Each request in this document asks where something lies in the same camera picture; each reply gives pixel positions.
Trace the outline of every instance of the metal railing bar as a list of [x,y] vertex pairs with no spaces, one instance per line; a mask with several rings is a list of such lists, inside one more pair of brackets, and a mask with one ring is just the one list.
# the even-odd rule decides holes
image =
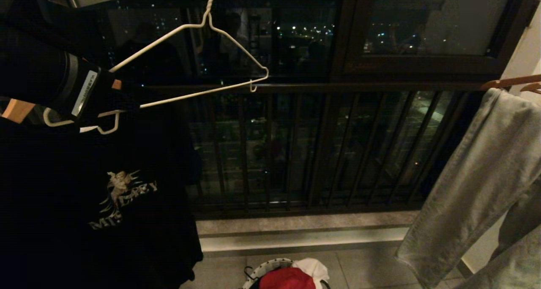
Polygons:
[[368,157],[370,154],[370,151],[372,150],[372,145],[374,143],[374,137],[375,132],[377,130],[377,124],[379,123],[379,120],[381,118],[381,114],[383,113],[383,108],[385,106],[385,101],[387,100],[387,93],[383,93],[381,95],[381,99],[379,101],[379,104],[377,106],[377,111],[374,116],[374,121],[372,123],[372,127],[370,129],[370,135],[368,142],[366,144],[365,150],[363,151],[363,157],[361,158],[361,163],[359,164],[359,168],[357,170],[357,175],[355,175],[355,181],[353,182],[353,186],[351,187],[350,196],[347,200],[347,206],[350,206],[353,201],[353,197],[355,196],[355,193],[357,192],[357,188],[363,181],[363,174],[365,172],[366,168],[366,162],[368,161]]
[[238,129],[240,135],[241,147],[241,167],[242,167],[242,194],[244,195],[245,212],[249,211],[249,184],[248,184],[248,157],[246,154],[246,120],[244,117],[244,97],[238,96]]
[[352,125],[351,122],[353,121],[353,118],[355,117],[355,112],[357,110],[357,105],[359,103],[359,97],[360,95],[357,93],[355,94],[355,97],[353,98],[352,105],[350,106],[350,112],[347,117],[346,121],[346,129],[344,132],[344,137],[342,138],[342,144],[340,146],[340,153],[338,154],[338,162],[336,164],[336,170],[334,172],[333,181],[331,183],[331,191],[329,192],[329,199],[327,201],[327,208],[330,208],[333,201],[334,191],[336,190],[336,187],[338,185],[338,176],[340,175],[342,168],[344,167],[344,153],[347,149],[347,143],[351,139],[351,130]]
[[287,167],[287,181],[286,181],[286,189],[287,189],[287,196],[286,196],[286,209],[290,210],[291,206],[291,178],[292,178],[292,170],[293,170],[293,159],[295,157],[295,147],[297,146],[297,142],[299,139],[299,125],[300,125],[300,118],[301,118],[301,108],[303,106],[303,95],[302,94],[296,94],[295,95],[295,118],[293,123],[293,132],[292,132],[292,141],[290,145],[290,152],[288,156],[288,167]]
[[[257,92],[263,93],[363,93],[373,91],[479,91],[479,87],[489,81],[493,76],[481,77],[479,82],[356,82],[356,83],[261,83],[257,85]],[[172,96],[191,94],[194,91],[204,91],[214,89],[218,85],[193,83],[191,85],[153,85],[153,88]],[[250,87],[238,87],[230,90],[224,90],[222,93],[250,93]]]
[[309,183],[309,196],[307,207],[310,208],[311,202],[314,197],[314,189],[317,184],[317,169],[319,168],[319,160],[321,159],[321,151],[323,149],[323,134],[321,131],[325,129],[328,122],[329,109],[331,106],[332,94],[325,95],[325,104],[323,106],[323,116],[321,116],[320,129],[318,130],[319,135],[317,136],[317,148],[315,149],[315,154],[313,158],[312,168],[311,168],[311,181]]
[[415,139],[413,140],[413,144],[411,145],[410,150],[408,151],[406,155],[406,159],[404,160],[404,163],[402,164],[402,167],[400,168],[400,172],[398,173],[398,179],[396,180],[396,183],[394,184],[393,191],[389,195],[387,204],[390,204],[392,202],[394,195],[396,194],[396,191],[398,190],[398,186],[400,185],[400,182],[402,181],[402,178],[404,177],[404,174],[406,173],[406,170],[408,169],[408,166],[411,163],[413,155],[415,154],[415,152],[417,152],[419,143],[421,142],[421,139],[423,138],[423,135],[425,134],[426,128],[430,124],[432,115],[434,114],[434,111],[436,110],[436,107],[438,106],[438,103],[441,99],[441,94],[442,94],[441,91],[437,91],[434,94],[434,97],[432,98],[429,109],[427,110],[425,114],[425,118],[423,119],[423,123],[421,123],[421,127],[419,127],[419,130],[417,131],[417,135],[415,136]]
[[273,106],[273,95],[268,94],[267,95],[267,140],[266,140],[266,147],[267,147],[267,173],[265,174],[265,194],[267,197],[267,202],[265,203],[265,211],[269,212],[271,207],[271,176],[273,174],[273,162],[272,162],[272,106]]
[[205,103],[208,106],[208,113],[210,118],[210,125],[212,131],[212,140],[214,143],[214,154],[216,155],[216,169],[218,171],[218,178],[220,181],[220,193],[222,196],[222,202],[224,203],[224,212],[227,211],[227,199],[226,199],[226,185],[224,183],[224,166],[222,165],[222,154],[220,151],[220,143],[218,143],[218,127],[216,124],[216,114],[214,109],[214,102],[212,96],[205,97]]
[[419,173],[419,176],[417,176],[417,179],[414,181],[413,189],[411,191],[410,196],[407,199],[406,204],[410,204],[413,200],[413,197],[417,194],[417,191],[421,187],[421,183],[423,182],[423,179],[427,176],[427,174],[430,171],[430,168],[435,162],[436,157],[438,156],[439,152],[443,148],[445,142],[447,141],[449,134],[451,133],[454,124],[460,117],[460,114],[466,104],[466,101],[468,99],[468,93],[461,93],[460,98],[458,98],[458,101],[456,104],[450,104],[448,107],[448,111],[445,112],[447,117],[445,117],[440,126],[442,129],[440,130],[440,134],[435,138],[436,142],[434,143],[431,151],[430,156],[427,158],[427,162],[423,165],[423,168],[421,172]]
[[406,122],[406,116],[410,112],[411,104],[413,103],[413,99],[415,98],[415,95],[417,94],[417,91],[410,91],[406,102],[404,102],[404,107],[402,108],[402,113],[400,114],[400,118],[398,119],[398,123],[396,124],[396,127],[394,129],[393,136],[391,138],[391,142],[389,144],[389,147],[387,148],[387,151],[385,152],[385,156],[383,158],[383,161],[381,162],[381,168],[379,170],[379,173],[377,174],[377,178],[375,181],[374,186],[372,187],[372,191],[370,193],[369,200],[367,204],[371,204],[371,202],[374,199],[375,193],[377,191],[377,188],[379,187],[381,180],[383,179],[383,175],[385,173],[385,168],[387,167],[388,161],[391,158],[391,154],[394,150],[394,147],[396,145],[396,142],[398,141],[398,137],[400,136],[400,132],[402,131],[402,127],[404,127],[404,123]]

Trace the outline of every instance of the white cloth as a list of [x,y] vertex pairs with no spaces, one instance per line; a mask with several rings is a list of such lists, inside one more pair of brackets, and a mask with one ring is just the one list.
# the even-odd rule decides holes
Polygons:
[[435,288],[510,209],[494,260],[460,288],[539,289],[540,125],[541,107],[533,102],[500,89],[485,94],[396,252],[424,288]]
[[314,280],[315,289],[323,289],[321,281],[328,281],[330,279],[327,267],[325,267],[324,264],[321,264],[319,260],[313,258],[295,260],[292,267],[299,268],[304,273],[311,276]]

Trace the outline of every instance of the floor tile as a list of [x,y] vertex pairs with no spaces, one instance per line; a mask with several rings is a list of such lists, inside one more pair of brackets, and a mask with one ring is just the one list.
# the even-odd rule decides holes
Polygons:
[[418,284],[404,264],[394,259],[396,248],[338,251],[338,260],[351,289]]
[[441,281],[434,289],[449,289],[449,286],[445,283],[445,281]]
[[464,278],[462,276],[462,273],[458,271],[458,269],[454,268],[449,272],[449,274],[445,277],[445,279],[455,279],[455,278]]
[[208,258],[195,264],[195,281],[187,281],[180,289],[237,289],[245,282],[246,257]]
[[248,266],[257,268],[260,264],[275,258],[289,258],[292,260],[315,258],[327,267],[329,271],[329,277],[331,278],[329,280],[329,285],[331,286],[331,289],[349,289],[344,274],[342,273],[340,262],[338,262],[338,257],[336,256],[336,252],[334,251],[273,254],[268,256],[248,256],[246,262]]
[[462,284],[464,281],[466,281],[464,278],[459,278],[447,280],[445,283],[448,285],[449,289],[453,289],[454,287]]
[[373,289],[423,289],[423,287],[421,287],[421,285],[419,285],[419,284],[411,284],[411,285],[377,287],[377,288],[373,288]]

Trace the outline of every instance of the black t-shirt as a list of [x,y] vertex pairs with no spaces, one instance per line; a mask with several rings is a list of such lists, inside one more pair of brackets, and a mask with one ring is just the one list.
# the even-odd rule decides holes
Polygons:
[[176,115],[170,105],[124,113],[110,135],[0,118],[0,286],[177,289],[193,279],[202,252],[184,185],[201,163]]

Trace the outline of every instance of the glass window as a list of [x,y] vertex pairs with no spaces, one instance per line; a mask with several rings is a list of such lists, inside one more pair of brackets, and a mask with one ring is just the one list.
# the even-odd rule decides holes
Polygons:
[[507,0],[376,0],[365,54],[484,55]]
[[[298,131],[293,140],[296,104],[301,102]],[[196,204],[222,204],[218,164],[224,172],[224,189],[228,206],[243,206],[242,143],[240,140],[239,98],[242,100],[243,124],[246,130],[246,158],[251,208],[261,208],[266,188],[271,190],[271,203],[283,204],[288,184],[292,203],[304,201],[308,190],[311,163],[321,114],[322,95],[257,95],[218,94],[186,101],[183,114],[189,117],[194,146],[203,160],[199,187],[188,188]],[[210,112],[216,119],[216,134]],[[269,112],[271,134],[267,133]],[[218,143],[220,161],[215,151]],[[292,168],[290,183],[288,168]]]
[[[110,68],[180,25],[200,23],[207,0],[112,0],[77,11],[42,0],[51,25],[91,62]],[[339,0],[214,0],[215,27],[227,31],[272,77],[327,76]],[[78,43],[84,39],[85,44]],[[218,84],[264,71],[232,41],[186,29],[116,73],[142,85]]]
[[[400,115],[404,109],[404,103],[408,97],[408,92],[387,92],[385,93],[384,105],[381,107],[381,114],[377,123],[374,123],[378,110],[379,102],[384,93],[361,93],[356,110],[350,113],[353,106],[353,96],[342,99],[342,107],[337,118],[337,128],[333,139],[333,151],[328,160],[329,178],[322,183],[322,204],[327,204],[330,196],[332,179],[338,174],[336,180],[336,189],[333,194],[332,204],[344,205],[349,201],[352,187],[355,186],[357,175],[360,175],[360,185],[357,186],[353,203],[365,204],[371,197],[374,186],[377,183],[373,202],[386,202],[392,193],[395,185],[398,183],[399,174],[402,168],[405,168],[398,183],[395,200],[399,197],[409,197],[411,185],[417,179],[421,172],[421,167],[425,165],[434,144],[434,136],[443,119],[451,97],[452,92],[443,92],[435,112],[429,120],[425,132],[419,139],[417,147],[410,157],[408,165],[406,156],[413,146],[414,140],[421,127],[431,101],[434,98],[433,91],[419,91],[415,93],[412,105],[406,111],[404,123],[396,142],[392,146],[392,152],[388,153],[391,146],[391,139],[395,134]],[[351,125],[350,137],[342,143],[344,131],[348,116]],[[374,139],[369,148],[367,148],[369,135],[374,130]],[[339,153],[344,148],[342,165],[337,169]],[[365,164],[361,165],[366,154]],[[384,165],[384,157],[388,155],[388,160]]]

